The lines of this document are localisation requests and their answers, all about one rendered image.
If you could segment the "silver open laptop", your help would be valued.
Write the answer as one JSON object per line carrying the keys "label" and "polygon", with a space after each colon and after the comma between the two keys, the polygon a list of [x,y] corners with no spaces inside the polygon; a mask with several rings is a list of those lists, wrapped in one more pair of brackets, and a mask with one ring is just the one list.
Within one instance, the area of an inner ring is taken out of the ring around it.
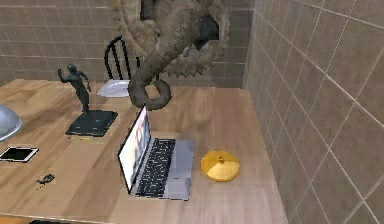
{"label": "silver open laptop", "polygon": [[128,194],[188,201],[194,149],[192,140],[154,137],[143,105],[117,153]]}

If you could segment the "wooden desk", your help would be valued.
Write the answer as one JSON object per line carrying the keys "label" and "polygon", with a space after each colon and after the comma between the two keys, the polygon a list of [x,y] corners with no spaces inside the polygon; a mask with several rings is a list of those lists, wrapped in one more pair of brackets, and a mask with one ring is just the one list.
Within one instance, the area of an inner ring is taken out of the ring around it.
{"label": "wooden desk", "polygon": [[[0,161],[0,223],[6,217],[73,224],[287,224],[256,114],[245,89],[174,87],[172,101],[149,114],[162,138],[195,143],[188,201],[135,198],[124,187],[117,152],[137,108],[126,98],[91,97],[94,109],[118,117],[102,138],[68,137],[81,105],[69,84],[14,80],[0,88],[0,102],[22,119],[9,146],[35,147],[27,163]],[[200,167],[208,152],[237,157],[240,172],[230,182],[209,179]],[[55,179],[39,184],[47,174]]]}

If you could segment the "yellow round dome lid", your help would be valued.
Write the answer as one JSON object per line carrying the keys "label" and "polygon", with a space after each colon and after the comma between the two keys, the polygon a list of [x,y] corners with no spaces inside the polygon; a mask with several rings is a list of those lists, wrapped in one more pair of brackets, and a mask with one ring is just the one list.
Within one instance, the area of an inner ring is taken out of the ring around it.
{"label": "yellow round dome lid", "polygon": [[233,154],[214,150],[205,154],[200,160],[201,171],[215,182],[230,182],[240,172],[240,162]]}

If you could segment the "grey elephant head sculpture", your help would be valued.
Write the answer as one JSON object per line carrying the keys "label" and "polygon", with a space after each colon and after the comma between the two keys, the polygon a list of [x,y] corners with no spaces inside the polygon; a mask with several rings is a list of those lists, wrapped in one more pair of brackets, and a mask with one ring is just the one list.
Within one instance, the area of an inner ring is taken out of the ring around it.
{"label": "grey elephant head sculpture", "polygon": [[112,12],[122,39],[142,58],[127,86],[138,108],[158,110],[171,100],[160,74],[202,75],[228,47],[227,0],[113,0]]}

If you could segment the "black spindle-back chair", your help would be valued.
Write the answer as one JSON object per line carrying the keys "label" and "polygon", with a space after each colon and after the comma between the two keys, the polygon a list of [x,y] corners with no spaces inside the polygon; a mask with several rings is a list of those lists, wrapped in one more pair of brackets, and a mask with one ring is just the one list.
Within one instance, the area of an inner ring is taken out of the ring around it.
{"label": "black spindle-back chair", "polygon": [[97,95],[107,98],[128,97],[128,84],[132,71],[128,57],[126,42],[117,36],[106,46],[104,65],[109,80],[100,88]]}

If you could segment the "dark human figure statue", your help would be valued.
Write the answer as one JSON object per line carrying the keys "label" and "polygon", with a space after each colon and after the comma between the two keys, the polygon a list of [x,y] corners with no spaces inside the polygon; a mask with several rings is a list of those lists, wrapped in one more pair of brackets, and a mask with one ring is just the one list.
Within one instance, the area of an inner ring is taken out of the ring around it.
{"label": "dark human figure statue", "polygon": [[69,126],[66,135],[103,137],[118,116],[115,111],[91,110],[89,108],[89,93],[91,87],[88,77],[76,68],[74,64],[68,64],[69,75],[63,77],[63,70],[58,70],[58,76],[62,83],[70,83],[82,104],[82,112]]}

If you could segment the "small black keys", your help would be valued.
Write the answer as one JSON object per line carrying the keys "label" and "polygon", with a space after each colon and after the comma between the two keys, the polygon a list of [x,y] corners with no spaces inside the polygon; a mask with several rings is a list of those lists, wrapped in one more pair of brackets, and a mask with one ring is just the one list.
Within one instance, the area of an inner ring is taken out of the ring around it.
{"label": "small black keys", "polygon": [[45,185],[52,182],[54,179],[55,176],[53,174],[47,174],[43,177],[42,180],[37,180],[37,183]]}

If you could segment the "white tablet with black screen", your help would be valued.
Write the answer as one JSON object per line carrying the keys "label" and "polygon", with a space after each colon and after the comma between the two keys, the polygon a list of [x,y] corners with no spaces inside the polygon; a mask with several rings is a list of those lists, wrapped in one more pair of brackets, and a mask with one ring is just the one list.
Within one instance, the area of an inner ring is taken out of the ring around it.
{"label": "white tablet with black screen", "polygon": [[28,162],[37,152],[38,148],[30,147],[8,147],[0,153],[0,161],[8,162]]}

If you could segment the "silver dome lamp shade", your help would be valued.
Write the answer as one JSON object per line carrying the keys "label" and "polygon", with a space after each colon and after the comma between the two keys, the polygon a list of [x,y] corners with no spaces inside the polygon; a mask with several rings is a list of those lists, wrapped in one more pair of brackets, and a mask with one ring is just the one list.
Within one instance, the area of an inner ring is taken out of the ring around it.
{"label": "silver dome lamp shade", "polygon": [[0,142],[14,136],[20,130],[22,124],[21,118],[14,110],[0,104]]}

